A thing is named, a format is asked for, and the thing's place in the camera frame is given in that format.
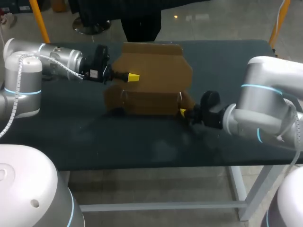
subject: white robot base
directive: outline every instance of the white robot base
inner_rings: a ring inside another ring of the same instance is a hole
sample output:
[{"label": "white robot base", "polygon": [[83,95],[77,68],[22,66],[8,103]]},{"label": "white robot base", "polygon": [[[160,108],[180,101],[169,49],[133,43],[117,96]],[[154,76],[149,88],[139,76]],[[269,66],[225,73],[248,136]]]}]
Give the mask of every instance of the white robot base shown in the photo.
[{"label": "white robot base", "polygon": [[0,145],[0,201],[0,226],[85,227],[54,164],[31,147]]}]

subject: gray floor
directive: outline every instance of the gray floor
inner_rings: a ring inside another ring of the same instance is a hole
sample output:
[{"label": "gray floor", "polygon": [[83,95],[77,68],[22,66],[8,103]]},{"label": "gray floor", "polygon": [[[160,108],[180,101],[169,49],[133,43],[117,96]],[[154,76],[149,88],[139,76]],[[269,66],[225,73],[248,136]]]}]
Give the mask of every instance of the gray floor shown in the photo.
[{"label": "gray floor", "polygon": [[[162,12],[162,30],[157,40],[265,39],[269,40],[282,0],[212,0]],[[32,14],[17,15],[18,22],[4,32],[12,37],[41,42]],[[70,12],[43,12],[52,42],[126,41],[119,20],[100,35],[75,33]],[[283,24],[277,53],[303,62],[303,2],[293,0]],[[242,168],[247,190],[256,180],[260,166]],[[236,210],[165,210],[86,213],[87,227],[200,226],[259,227],[283,175],[268,193],[249,222],[239,222]],[[72,172],[70,188],[80,204],[140,201],[208,201],[233,197],[225,167],[129,169]]]}]

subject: cable wrap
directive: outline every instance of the cable wrap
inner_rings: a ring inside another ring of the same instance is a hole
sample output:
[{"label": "cable wrap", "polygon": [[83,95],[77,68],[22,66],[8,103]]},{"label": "cable wrap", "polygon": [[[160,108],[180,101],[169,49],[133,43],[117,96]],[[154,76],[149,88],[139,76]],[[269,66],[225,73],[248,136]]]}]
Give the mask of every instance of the cable wrap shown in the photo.
[{"label": "cable wrap", "polygon": [[2,130],[2,132],[0,132],[0,138],[2,136],[4,136],[5,133],[9,130],[9,128],[11,127],[11,125],[12,125],[14,119],[15,119],[15,115],[16,115],[16,111],[17,111],[17,106],[18,106],[18,100],[19,100],[19,92],[20,92],[20,85],[21,85],[21,75],[22,75],[22,68],[23,68],[23,60],[25,58],[28,58],[28,57],[40,57],[40,58],[48,59],[49,61],[52,61],[55,64],[59,65],[60,67],[62,67],[63,69],[65,69],[66,71],[68,71],[69,73],[71,73],[72,75],[76,76],[77,78],[83,79],[83,75],[70,70],[69,68],[67,68],[65,65],[63,65],[62,63],[60,63],[56,59],[53,59],[51,57],[44,56],[44,55],[39,55],[38,53],[25,53],[25,54],[22,54],[19,57],[19,61],[18,61],[17,84],[16,84],[16,92],[15,92],[15,98],[14,98],[14,103],[13,103],[13,109],[12,109],[12,112],[10,114],[10,118],[9,118],[8,123],[6,124],[6,126],[4,127],[4,129]]}]

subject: yellow pole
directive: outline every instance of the yellow pole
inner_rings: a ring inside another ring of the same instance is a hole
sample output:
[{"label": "yellow pole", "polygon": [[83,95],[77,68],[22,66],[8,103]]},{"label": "yellow pole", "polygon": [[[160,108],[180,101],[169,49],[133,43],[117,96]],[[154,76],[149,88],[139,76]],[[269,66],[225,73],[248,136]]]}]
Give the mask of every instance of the yellow pole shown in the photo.
[{"label": "yellow pole", "polygon": [[274,48],[274,46],[276,44],[276,40],[278,38],[278,35],[281,30],[285,16],[287,14],[289,4],[290,4],[290,0],[285,0],[283,6],[281,7],[281,10],[279,13],[279,19],[278,19],[278,30],[276,30],[276,23],[275,23],[274,29],[273,29],[270,39],[269,39],[269,45],[271,46],[271,48]]},{"label": "yellow pole", "polygon": [[43,18],[42,18],[42,15],[41,15],[41,12],[40,12],[37,1],[36,0],[29,0],[29,2],[30,2],[30,5],[32,6],[32,10],[33,10],[34,16],[36,18],[36,22],[39,26],[40,33],[42,35],[42,38],[43,38],[44,42],[45,43],[50,43],[51,41],[49,40],[47,30],[45,28],[44,21],[43,21]]}]

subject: box flap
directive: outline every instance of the box flap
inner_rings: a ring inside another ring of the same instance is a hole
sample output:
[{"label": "box flap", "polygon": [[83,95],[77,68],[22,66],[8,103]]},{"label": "box flap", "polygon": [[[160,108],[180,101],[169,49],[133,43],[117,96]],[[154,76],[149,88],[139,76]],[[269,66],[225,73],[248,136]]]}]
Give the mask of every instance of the box flap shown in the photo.
[{"label": "box flap", "polygon": [[179,45],[125,43],[122,55],[112,64],[114,71],[140,75],[134,83],[116,83],[125,91],[178,93],[190,87],[192,69]]}]

